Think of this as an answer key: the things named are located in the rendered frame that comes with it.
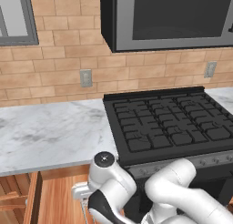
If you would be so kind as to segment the grey framed glass cupboard door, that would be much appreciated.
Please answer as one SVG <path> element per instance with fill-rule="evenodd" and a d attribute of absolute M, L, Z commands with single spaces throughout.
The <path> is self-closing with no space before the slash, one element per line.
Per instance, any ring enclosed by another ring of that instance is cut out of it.
<path fill-rule="evenodd" d="M 31 0 L 0 0 L 0 46 L 37 46 Z"/>

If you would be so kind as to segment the black stove with hob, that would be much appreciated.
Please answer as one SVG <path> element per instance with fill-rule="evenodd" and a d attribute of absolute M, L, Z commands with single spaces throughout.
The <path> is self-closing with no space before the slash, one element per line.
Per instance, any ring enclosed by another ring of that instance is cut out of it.
<path fill-rule="evenodd" d="M 202 188 L 226 206 L 233 198 L 233 115 L 203 87 L 182 87 L 103 98 L 118 153 L 118 164 L 137 183 L 137 192 L 125 205 L 125 215 L 140 222 L 152 207 L 145 182 L 154 167 L 180 158 L 190 160 L 197 175 L 191 188 Z M 219 158 L 215 164 L 213 158 Z M 205 159 L 206 166 L 199 161 Z M 147 171 L 142 176 L 140 169 Z"/>

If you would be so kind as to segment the grey black microwave oven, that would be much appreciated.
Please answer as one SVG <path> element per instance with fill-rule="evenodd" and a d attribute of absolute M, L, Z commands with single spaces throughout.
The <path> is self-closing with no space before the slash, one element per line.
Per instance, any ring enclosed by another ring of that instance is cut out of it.
<path fill-rule="evenodd" d="M 111 51 L 233 46 L 233 0 L 100 0 Z"/>

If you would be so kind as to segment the grey wall socket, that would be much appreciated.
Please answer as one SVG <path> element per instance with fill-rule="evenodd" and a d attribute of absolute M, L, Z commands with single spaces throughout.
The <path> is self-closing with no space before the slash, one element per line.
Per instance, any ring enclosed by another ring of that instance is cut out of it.
<path fill-rule="evenodd" d="M 80 84 L 81 87 L 91 87 L 92 83 L 92 71 L 90 69 L 80 70 Z"/>
<path fill-rule="evenodd" d="M 208 62 L 204 78 L 213 77 L 213 75 L 215 73 L 216 66 L 217 66 L 216 61 Z"/>

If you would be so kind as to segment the open wooden drawer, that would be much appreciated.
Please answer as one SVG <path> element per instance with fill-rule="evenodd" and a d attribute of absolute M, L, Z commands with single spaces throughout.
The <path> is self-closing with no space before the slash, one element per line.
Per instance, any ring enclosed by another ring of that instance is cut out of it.
<path fill-rule="evenodd" d="M 71 188 L 87 181 L 89 166 L 50 169 L 31 174 L 24 224 L 87 224 L 91 216 L 83 214 Z"/>

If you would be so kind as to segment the metal tongs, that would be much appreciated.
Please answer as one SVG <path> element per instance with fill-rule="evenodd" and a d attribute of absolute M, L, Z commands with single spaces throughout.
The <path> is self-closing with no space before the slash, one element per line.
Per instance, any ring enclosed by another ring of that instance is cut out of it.
<path fill-rule="evenodd" d="M 85 223 L 88 224 L 88 220 L 87 220 L 87 217 L 86 217 L 86 201 L 84 199 L 81 199 L 80 200 L 80 205 L 81 205 L 81 209 L 82 209 L 82 212 L 83 212 Z"/>

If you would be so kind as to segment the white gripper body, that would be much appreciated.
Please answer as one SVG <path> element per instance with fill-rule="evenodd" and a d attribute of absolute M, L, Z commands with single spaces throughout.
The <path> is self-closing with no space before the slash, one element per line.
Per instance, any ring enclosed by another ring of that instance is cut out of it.
<path fill-rule="evenodd" d="M 87 199 L 92 194 L 92 191 L 86 182 L 76 183 L 71 188 L 71 192 L 73 199 Z"/>

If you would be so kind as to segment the wooden base cupboard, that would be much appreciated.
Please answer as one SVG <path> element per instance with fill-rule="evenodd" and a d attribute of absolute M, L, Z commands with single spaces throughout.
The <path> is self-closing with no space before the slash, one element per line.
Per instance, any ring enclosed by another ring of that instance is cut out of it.
<path fill-rule="evenodd" d="M 0 224 L 23 224 L 29 187 L 27 174 L 0 177 Z"/>

